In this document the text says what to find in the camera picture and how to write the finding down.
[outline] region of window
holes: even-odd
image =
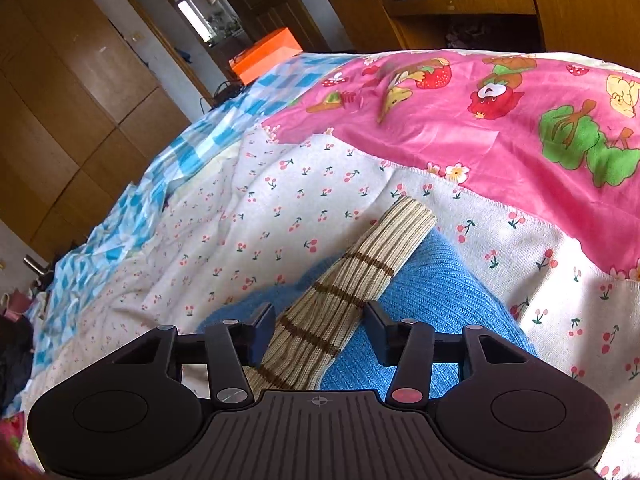
[[[196,29],[203,41],[207,42],[213,38],[213,31],[209,23],[204,20],[200,11],[193,5],[191,0],[181,0],[178,3],[180,12],[189,20],[189,23]]]

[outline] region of wooden desk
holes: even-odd
[[[640,70],[640,0],[329,1],[362,53],[445,48],[452,15],[500,16],[494,50],[576,52]]]

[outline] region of wooden wardrobe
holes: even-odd
[[[188,124],[92,0],[0,0],[0,219],[44,259]]]

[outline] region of brown stripe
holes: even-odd
[[[372,258],[368,254],[362,254],[360,252],[349,253],[344,255],[345,258],[356,258],[356,260],[360,260],[361,262],[371,266],[376,267],[377,269],[382,270],[387,276],[390,278],[396,275],[396,272],[389,267],[387,264],[380,262],[379,260]]]
[[[289,332],[294,337],[299,337],[302,341],[306,341],[311,343],[316,348],[322,350],[325,354],[330,355],[331,357],[338,357],[340,355],[340,348],[336,345],[330,343],[329,341],[325,341],[321,337],[318,337],[316,334],[309,332],[304,328],[300,328],[293,323],[287,316],[281,316],[280,324],[284,327],[284,329]]]
[[[360,298],[357,298],[353,294],[350,294],[347,291],[342,290],[341,288],[338,288],[335,285],[325,285],[324,283],[315,282],[312,285],[312,287],[315,290],[317,290],[318,292],[324,292],[325,294],[331,294],[332,296],[335,296],[339,300],[346,301],[347,303],[355,305],[358,308],[364,308],[364,306],[367,304],[366,301],[361,300]]]
[[[265,381],[267,381],[271,386],[275,386],[280,390],[293,390],[293,386],[291,386],[287,381],[279,378],[275,373],[269,370],[266,366],[260,365],[255,369],[258,372],[258,375],[262,377]]]

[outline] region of pink cloth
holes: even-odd
[[[264,126],[280,143],[331,134],[383,159],[381,170],[437,172],[558,225],[605,272],[638,278],[639,89],[559,60],[401,53],[347,63]]]

